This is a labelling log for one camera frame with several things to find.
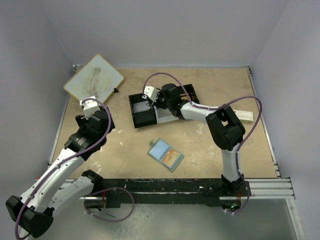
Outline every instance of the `white wall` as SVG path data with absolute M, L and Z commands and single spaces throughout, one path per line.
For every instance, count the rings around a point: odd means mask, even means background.
M 247 66 L 288 0 L 41 0 L 72 63 Z
M 309 239 L 320 236 L 320 1 L 290 0 L 253 65 L 282 177 Z
M 1 239 L 14 238 L 5 201 L 46 169 L 71 72 L 40 1 L 0 1 Z

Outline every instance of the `wooden table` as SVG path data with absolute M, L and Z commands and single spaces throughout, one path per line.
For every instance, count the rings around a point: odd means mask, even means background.
M 92 169 L 104 178 L 220 178 L 223 172 L 221 150 L 215 145 L 208 127 L 192 120 L 179 120 L 149 127 L 134 128 L 128 95 L 142 92 L 145 79 L 156 72 L 166 72 L 183 84 L 193 84 L 203 105 L 220 106 L 244 95 L 253 95 L 247 70 L 244 68 L 123 68 L 124 76 L 105 104 L 109 107 L 115 129 L 107 136 L 107 143 L 79 167 L 70 178 L 78 178 Z M 161 87 L 174 81 L 165 75 L 153 77 L 148 85 Z M 234 103 L 235 110 L 251 111 L 257 117 L 258 108 L 253 99 Z M 78 129 L 75 116 L 82 114 L 79 102 L 69 98 L 53 159 L 56 159 L 68 137 Z M 244 124 L 248 133 L 252 123 Z M 161 138 L 181 151 L 185 157 L 170 172 L 147 155 L 151 140 Z M 264 127 L 259 122 L 256 130 L 241 149 L 245 178 L 276 178 Z

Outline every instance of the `purple cable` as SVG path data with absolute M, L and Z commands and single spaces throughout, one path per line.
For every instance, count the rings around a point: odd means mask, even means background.
M 112 220 L 112 219 L 106 219 L 106 218 L 103 218 L 103 217 L 100 217 L 100 216 L 97 216 L 97 215 L 94 215 L 92 212 L 89 211 L 89 209 L 86 207 L 86 205 L 84 205 L 84 209 L 85 209 L 85 212 L 89 215 L 91 215 L 92 217 L 96 218 L 96 219 L 99 219 L 99 220 L 102 220 L 102 221 L 105 221 L 105 222 L 109 222 L 109 223 L 118 223 L 118 222 L 122 222 L 124 220 L 126 220 L 128 217 L 130 217 L 130 215 L 133 213 L 134 211 L 134 208 L 135 208 L 135 200 L 134 200 L 134 197 L 132 196 L 132 194 L 125 188 L 122 188 L 122 187 L 110 187 L 110 188 L 107 188 L 107 189 L 104 189 L 104 190 L 101 190 L 101 191 L 97 191 L 97 192 L 94 192 L 94 193 L 90 193 L 89 195 L 87 195 L 86 197 L 89 197 L 89 196 L 93 196 L 93 195 L 97 195 L 97 194 L 101 194 L 103 192 L 107 192 L 107 191 L 111 191 L 111 190 L 116 190 L 116 189 L 119 189 L 119 190 L 122 190 L 122 191 L 125 191 L 127 194 L 129 194 L 131 200 L 132 200 L 132 208 L 131 208 L 131 211 L 129 212 L 129 214 L 121 219 L 117 219 L 117 220 Z
M 79 157 L 80 155 L 90 151 L 91 149 L 95 148 L 99 143 L 101 143 L 105 137 L 107 136 L 107 134 L 109 133 L 110 129 L 111 129 L 111 114 L 108 110 L 108 108 L 99 100 L 95 99 L 95 98 L 86 98 L 85 100 L 82 101 L 82 103 L 84 103 L 85 101 L 88 101 L 88 100 L 92 100 L 92 101 L 95 101 L 97 102 L 98 104 L 100 104 L 103 109 L 105 110 L 107 116 L 108 116 L 108 119 L 109 119 L 109 122 L 108 122 L 108 127 L 105 131 L 105 133 L 103 134 L 103 136 L 95 143 L 93 144 L 92 146 L 88 147 L 87 149 L 81 151 L 81 152 L 77 152 L 76 154 L 72 155 L 72 156 L 69 156 L 67 157 L 66 159 L 62 160 L 60 163 L 57 164 L 58 167 L 61 167 L 65 162 L 73 159 L 73 158 L 77 158 Z M 17 240 L 24 240 L 26 239 L 27 237 L 30 236 L 30 234 L 28 233 L 26 236 L 24 237 L 20 237 L 19 236 L 19 222 L 21 220 L 21 217 L 22 217 L 22 214 L 24 213 L 24 210 L 26 209 L 26 206 L 29 204 L 30 200 L 35 196 L 35 194 L 37 193 L 37 191 L 39 190 L 39 188 L 44 184 L 44 182 L 57 170 L 58 168 L 53 168 L 50 172 L 48 172 L 42 180 L 39 181 L 38 185 L 35 186 L 35 188 L 33 189 L 33 191 L 30 193 L 30 197 L 28 197 L 28 199 L 25 201 L 25 203 L 22 205 L 22 208 L 20 209 L 19 211 L 19 214 L 16 218 L 16 221 L 15 221 L 15 225 L 14 225 L 14 234 L 15 234 L 15 238 Z
M 145 80 L 145 82 L 144 82 L 144 84 L 143 84 L 143 89 L 142 89 L 142 94 L 143 94 L 143 95 L 145 95 L 144 92 L 145 92 L 145 88 L 146 88 L 146 85 L 147 85 L 147 82 L 149 81 L 149 79 L 152 78 L 152 77 L 155 76 L 155 75 L 160 75 L 160 74 L 162 74 L 162 75 L 167 75 L 167 76 L 173 78 L 173 79 L 181 86 L 182 90 L 184 91 L 184 93 L 186 94 L 186 96 L 187 96 L 187 98 L 188 98 L 189 103 L 191 103 L 191 105 L 194 106 L 194 107 L 197 108 L 197 109 L 205 109 L 205 110 L 209 110 L 209 111 L 211 111 L 211 110 L 216 111 L 216 110 L 220 110 L 220 109 L 222 109 L 222 108 L 225 107 L 225 106 L 229 106 L 230 104 L 233 104 L 233 103 L 238 102 L 238 101 L 243 100 L 243 99 L 255 99 L 255 100 L 258 101 L 258 103 L 259 103 L 259 113 L 258 113 L 258 116 L 257 116 L 257 118 L 256 118 L 256 121 L 255 121 L 255 123 L 253 124 L 253 126 L 252 126 L 251 130 L 249 131 L 249 133 L 247 134 L 247 136 L 246 136 L 246 137 L 243 139 L 243 141 L 239 144 L 239 146 L 237 147 L 236 152 L 235 152 L 235 166 L 236 166 L 236 170 L 237 170 L 240 178 L 244 181 L 244 183 L 245 183 L 245 185 L 246 185 L 246 187 L 247 187 L 248 195 L 247 195 L 247 198 L 246 198 L 243 206 L 241 206 L 241 207 L 240 207 L 237 211 L 235 211 L 235 212 L 228 212 L 228 213 L 231 213 L 231 214 L 238 214 L 238 213 L 240 213 L 240 212 L 247 206 L 247 204 L 248 204 L 248 201 L 249 201 L 249 198 L 250 198 L 250 194 L 251 194 L 251 190 L 250 190 L 249 184 L 245 181 L 244 177 L 241 175 L 241 173 L 240 173 L 240 171 L 239 171 L 239 151 L 240 151 L 240 148 L 241 148 L 241 147 L 243 146 L 243 144 L 247 141 L 247 139 L 250 137 L 250 135 L 253 133 L 253 131 L 256 129 L 256 127 L 257 127 L 257 125 L 258 125 L 259 119 L 261 118 L 261 114 L 262 114 L 262 102 L 261 102 L 261 100 L 260 100 L 259 98 L 257 98 L 256 96 L 248 95 L 248 96 L 238 97 L 238 98 L 236 98 L 236 99 L 234 99 L 234 100 L 232 100 L 232 101 L 230 101 L 230 102 L 228 102 L 228 103 L 226 103 L 226 104 L 221 105 L 221 106 L 218 107 L 218 108 L 198 106 L 198 105 L 194 104 L 194 103 L 191 101 L 191 99 L 190 99 L 190 97 L 189 97 L 189 95 L 188 95 L 188 93 L 187 93 L 187 90 L 186 90 L 185 87 L 182 85 L 182 83 L 181 83 L 177 78 L 175 78 L 173 75 L 171 75 L 171 74 L 169 74 L 169 73 L 166 73 L 166 72 L 157 72 L 157 73 L 154 73 L 154 74 L 152 74 L 151 76 L 149 76 L 149 77 Z
M 197 108 L 197 109 L 209 110 L 209 111 L 211 111 L 211 110 L 217 110 L 215 107 L 204 107 L 204 106 L 198 106 L 198 105 L 194 104 L 194 102 L 191 101 L 191 98 L 190 98 L 187 90 L 186 90 L 185 87 L 183 86 L 183 84 L 182 84 L 175 76 L 173 76 L 173 75 L 171 75 L 171 74 L 169 74 L 169 73 L 166 73 L 166 72 L 157 72 L 157 73 L 154 73 L 154 74 L 152 74 L 151 76 L 149 76 L 149 77 L 145 80 L 145 82 L 144 82 L 144 84 L 143 84 L 143 89 L 142 89 L 142 95 L 143 95 L 143 96 L 145 96 L 145 88 L 146 88 L 147 82 L 149 81 L 150 78 L 152 78 L 153 76 L 156 76 L 156 75 L 167 75 L 167 76 L 173 78 L 173 79 L 181 86 L 181 88 L 182 88 L 182 90 L 184 91 L 186 97 L 188 98 L 188 102 L 189 102 L 192 106 L 194 106 L 195 108 Z

